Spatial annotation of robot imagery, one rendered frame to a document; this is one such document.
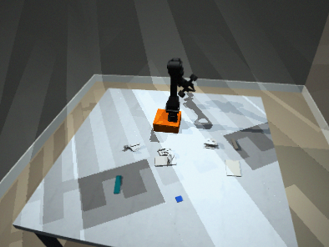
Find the blue flat plate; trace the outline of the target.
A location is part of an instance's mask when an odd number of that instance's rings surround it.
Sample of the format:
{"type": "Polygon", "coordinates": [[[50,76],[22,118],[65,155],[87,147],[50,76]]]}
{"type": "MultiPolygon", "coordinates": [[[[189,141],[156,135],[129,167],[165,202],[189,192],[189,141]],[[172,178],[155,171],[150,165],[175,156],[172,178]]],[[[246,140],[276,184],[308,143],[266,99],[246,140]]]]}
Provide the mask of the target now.
{"type": "Polygon", "coordinates": [[[181,197],[181,196],[177,196],[177,197],[175,197],[175,198],[176,198],[176,200],[177,200],[177,203],[179,203],[179,202],[183,201],[183,199],[182,199],[182,197],[181,197]]]}

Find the teal rectangular bar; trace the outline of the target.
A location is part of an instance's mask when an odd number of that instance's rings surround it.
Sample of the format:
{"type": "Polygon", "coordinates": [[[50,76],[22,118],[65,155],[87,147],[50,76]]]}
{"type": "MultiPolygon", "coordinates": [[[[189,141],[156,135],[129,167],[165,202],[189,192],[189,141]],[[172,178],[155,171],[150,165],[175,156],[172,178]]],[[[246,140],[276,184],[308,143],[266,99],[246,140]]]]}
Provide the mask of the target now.
{"type": "Polygon", "coordinates": [[[119,194],[119,192],[120,192],[121,179],[122,179],[121,175],[116,176],[114,194],[119,194]]]}

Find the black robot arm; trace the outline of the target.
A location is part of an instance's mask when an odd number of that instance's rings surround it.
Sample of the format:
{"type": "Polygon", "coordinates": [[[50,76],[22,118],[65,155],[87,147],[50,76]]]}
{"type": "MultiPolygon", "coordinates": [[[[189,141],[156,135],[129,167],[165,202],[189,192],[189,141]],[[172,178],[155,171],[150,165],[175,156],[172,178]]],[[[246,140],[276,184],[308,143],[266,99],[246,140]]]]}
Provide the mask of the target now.
{"type": "Polygon", "coordinates": [[[165,105],[165,112],[169,113],[168,121],[177,122],[177,113],[180,111],[180,99],[179,96],[177,96],[177,86],[181,87],[180,84],[184,81],[182,77],[184,75],[184,67],[179,58],[172,58],[172,60],[167,63],[167,69],[170,75],[170,96],[165,105]]]}

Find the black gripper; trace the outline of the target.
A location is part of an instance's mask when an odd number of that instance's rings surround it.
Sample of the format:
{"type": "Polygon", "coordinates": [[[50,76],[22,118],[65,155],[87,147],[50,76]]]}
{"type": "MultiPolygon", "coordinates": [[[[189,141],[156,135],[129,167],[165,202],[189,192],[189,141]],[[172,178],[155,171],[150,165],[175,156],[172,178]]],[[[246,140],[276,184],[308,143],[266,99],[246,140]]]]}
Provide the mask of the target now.
{"type": "Polygon", "coordinates": [[[187,81],[186,79],[184,79],[183,83],[180,84],[181,87],[183,87],[183,90],[180,90],[178,92],[178,95],[183,98],[185,96],[185,91],[187,92],[195,92],[195,88],[194,88],[194,84],[192,83],[192,81],[196,81],[198,77],[196,75],[194,75],[193,73],[190,75],[190,81],[187,81]],[[188,87],[191,87],[191,88],[188,88],[188,87]],[[194,90],[193,90],[194,89],[194,90]]]}

